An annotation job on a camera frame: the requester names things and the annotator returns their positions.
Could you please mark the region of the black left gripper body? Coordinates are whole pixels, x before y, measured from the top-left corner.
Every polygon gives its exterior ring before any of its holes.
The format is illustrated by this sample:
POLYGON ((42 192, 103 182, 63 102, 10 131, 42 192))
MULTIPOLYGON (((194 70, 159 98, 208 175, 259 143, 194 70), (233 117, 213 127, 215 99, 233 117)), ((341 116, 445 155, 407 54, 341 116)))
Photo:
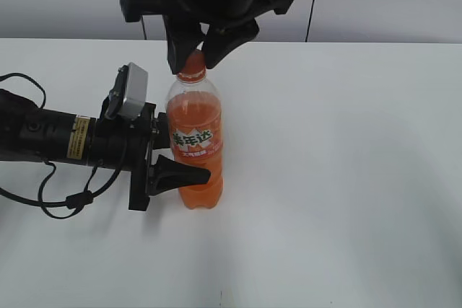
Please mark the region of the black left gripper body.
POLYGON ((92 132, 87 164, 96 169, 111 169, 113 174, 101 188, 92 192, 92 197, 102 195, 122 171, 127 171, 131 174, 128 208, 145 211, 150 200, 146 192, 147 152, 156 105, 145 103, 135 120, 127 120, 119 115, 110 120, 105 117, 108 108, 109 103, 104 102, 92 132))

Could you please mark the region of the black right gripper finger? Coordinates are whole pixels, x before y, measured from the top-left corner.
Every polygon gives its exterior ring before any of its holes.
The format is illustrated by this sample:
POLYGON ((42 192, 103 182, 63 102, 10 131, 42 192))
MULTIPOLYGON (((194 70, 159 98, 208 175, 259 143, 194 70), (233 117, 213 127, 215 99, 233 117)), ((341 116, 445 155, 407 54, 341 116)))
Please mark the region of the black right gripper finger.
POLYGON ((252 41, 258 33, 259 26, 255 19, 225 29, 211 26, 201 47, 206 67, 214 68, 234 49, 252 41))
POLYGON ((163 15, 167 39, 167 62, 173 74, 178 74, 188 57, 204 40, 199 21, 163 15))

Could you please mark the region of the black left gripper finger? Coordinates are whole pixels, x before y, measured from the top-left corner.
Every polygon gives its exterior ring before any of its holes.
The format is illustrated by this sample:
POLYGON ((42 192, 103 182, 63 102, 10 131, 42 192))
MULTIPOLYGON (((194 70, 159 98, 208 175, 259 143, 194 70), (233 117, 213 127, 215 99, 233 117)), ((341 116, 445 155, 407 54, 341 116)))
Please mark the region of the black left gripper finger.
POLYGON ((148 169, 148 196, 156 196, 169 190, 207 184, 211 172, 201 167, 168 159, 159 155, 148 169))
POLYGON ((153 123, 153 149, 169 149, 170 133, 167 114, 159 112, 153 123))

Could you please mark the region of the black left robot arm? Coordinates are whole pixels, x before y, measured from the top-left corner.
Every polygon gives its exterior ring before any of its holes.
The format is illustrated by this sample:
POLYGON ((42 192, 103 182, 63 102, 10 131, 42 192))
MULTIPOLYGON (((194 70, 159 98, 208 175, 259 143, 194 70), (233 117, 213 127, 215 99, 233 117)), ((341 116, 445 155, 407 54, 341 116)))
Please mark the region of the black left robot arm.
POLYGON ((107 191, 122 171, 130 172, 129 209, 146 211, 152 196, 165 191, 203 185, 211 177, 208 169, 194 167, 159 155, 155 150, 170 146, 167 116, 145 103, 140 115, 129 120, 120 115, 106 118, 109 100, 104 100, 99 118, 46 110, 33 101, 3 89, 1 91, 1 160, 39 162, 55 168, 57 163, 112 170, 108 181, 97 190, 85 185, 62 201, 45 201, 40 183, 35 200, 1 190, 1 195, 21 204, 39 207, 48 216, 51 209, 67 208, 73 215, 107 191))

